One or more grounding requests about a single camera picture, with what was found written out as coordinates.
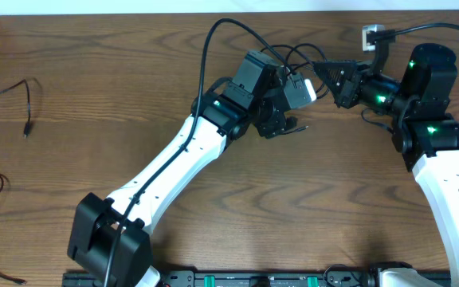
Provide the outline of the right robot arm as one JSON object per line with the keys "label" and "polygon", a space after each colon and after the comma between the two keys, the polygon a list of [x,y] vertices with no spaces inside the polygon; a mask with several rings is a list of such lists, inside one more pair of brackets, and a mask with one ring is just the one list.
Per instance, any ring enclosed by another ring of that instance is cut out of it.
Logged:
{"label": "right robot arm", "polygon": [[454,52],[439,44],[417,45],[401,81],[373,61],[323,61],[313,66],[335,104],[367,106],[391,116],[388,131],[406,169],[426,196],[449,260],[451,284],[459,286],[459,123],[446,111],[457,77]]}

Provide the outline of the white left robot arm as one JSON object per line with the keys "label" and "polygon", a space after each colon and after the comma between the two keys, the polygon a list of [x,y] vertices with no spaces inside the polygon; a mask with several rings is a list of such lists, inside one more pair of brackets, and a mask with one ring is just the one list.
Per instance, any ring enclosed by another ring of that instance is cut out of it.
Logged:
{"label": "white left robot arm", "polygon": [[290,132],[285,113],[316,100],[310,80],[250,50],[232,77],[203,89],[173,140],[132,180],[105,199],[76,207],[68,256],[105,286],[156,286],[151,236],[166,209],[204,167],[249,126],[267,139]]}

